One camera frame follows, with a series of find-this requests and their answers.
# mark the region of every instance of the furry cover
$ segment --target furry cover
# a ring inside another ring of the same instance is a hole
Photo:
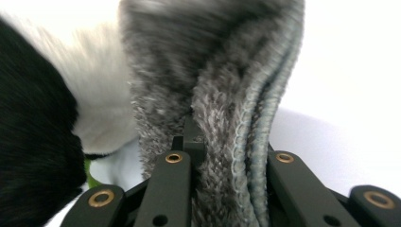
[[[302,0],[123,0],[144,178],[193,112],[207,156],[198,226],[267,226],[270,125],[296,60]]]

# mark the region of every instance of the white surface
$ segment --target white surface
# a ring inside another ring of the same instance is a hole
[[[343,195],[401,197],[399,1],[306,1],[305,38],[271,131]]]

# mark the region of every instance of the black bracket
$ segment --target black bracket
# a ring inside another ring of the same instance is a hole
[[[401,200],[374,186],[357,186],[350,199],[327,189],[295,154],[269,147],[271,227],[400,227]],[[191,195],[205,145],[192,117],[171,151],[159,155],[150,179],[124,192],[101,185],[85,192],[61,227],[189,227]]]
[[[295,154],[269,153],[272,227],[400,227],[401,200],[384,189],[354,187],[350,199],[327,189]]]

